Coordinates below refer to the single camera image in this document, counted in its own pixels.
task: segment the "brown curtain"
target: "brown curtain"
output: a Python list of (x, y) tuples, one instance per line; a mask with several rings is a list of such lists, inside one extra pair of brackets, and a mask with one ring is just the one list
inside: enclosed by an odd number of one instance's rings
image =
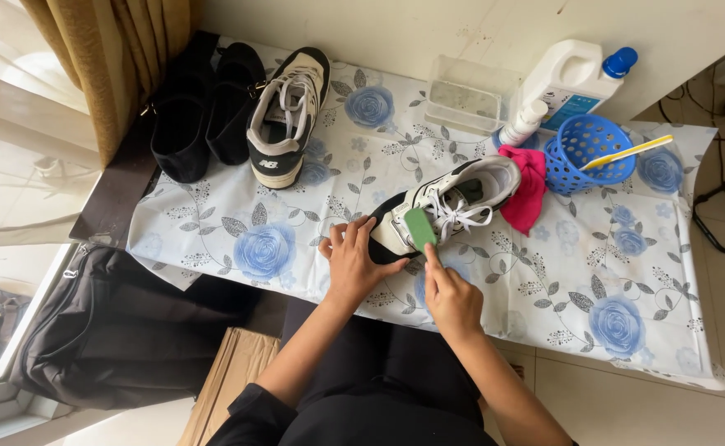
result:
[(88, 100), (106, 167), (167, 62), (197, 29), (202, 0), (21, 0)]

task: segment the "yellow toothbrush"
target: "yellow toothbrush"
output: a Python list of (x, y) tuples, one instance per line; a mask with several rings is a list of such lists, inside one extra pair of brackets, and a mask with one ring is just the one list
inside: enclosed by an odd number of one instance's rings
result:
[(626, 157), (632, 157), (633, 155), (637, 155), (640, 152), (645, 152), (646, 150), (649, 150), (650, 148), (655, 148), (655, 147), (660, 147), (661, 145), (666, 145), (667, 143), (669, 143), (671, 141), (673, 141), (673, 135), (666, 135), (664, 137), (657, 138), (655, 140), (651, 140), (647, 143), (643, 143), (641, 145), (636, 145), (635, 147), (628, 148), (621, 152), (616, 152), (616, 153), (607, 155), (602, 158), (594, 159), (590, 163), (581, 167), (580, 170), (584, 171), (587, 169), (592, 169), (593, 167), (604, 166), (607, 163), (612, 163), (613, 161), (618, 161), (619, 159), (626, 158)]

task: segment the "clear plastic box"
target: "clear plastic box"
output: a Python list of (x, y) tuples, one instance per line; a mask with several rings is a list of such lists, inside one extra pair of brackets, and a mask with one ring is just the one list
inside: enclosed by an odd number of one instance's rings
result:
[(428, 79), (426, 121), (491, 135), (508, 122), (521, 81), (516, 71), (438, 56)]

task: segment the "blue bottle cap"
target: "blue bottle cap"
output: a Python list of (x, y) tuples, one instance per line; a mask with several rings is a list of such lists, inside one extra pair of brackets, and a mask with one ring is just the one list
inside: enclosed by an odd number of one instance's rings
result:
[(637, 62), (637, 52), (631, 47), (623, 47), (614, 54), (607, 56), (602, 63), (605, 74), (612, 78), (622, 78), (630, 72), (630, 67)]

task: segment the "green sponge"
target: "green sponge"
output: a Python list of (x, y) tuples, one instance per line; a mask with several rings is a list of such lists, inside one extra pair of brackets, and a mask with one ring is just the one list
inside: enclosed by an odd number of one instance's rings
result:
[(418, 248), (420, 252), (426, 253), (424, 246), (427, 243), (437, 246), (437, 236), (434, 233), (434, 228), (431, 228), (431, 223), (428, 222), (428, 217), (422, 208), (409, 209), (404, 214), (404, 222), (407, 224), (415, 248)]

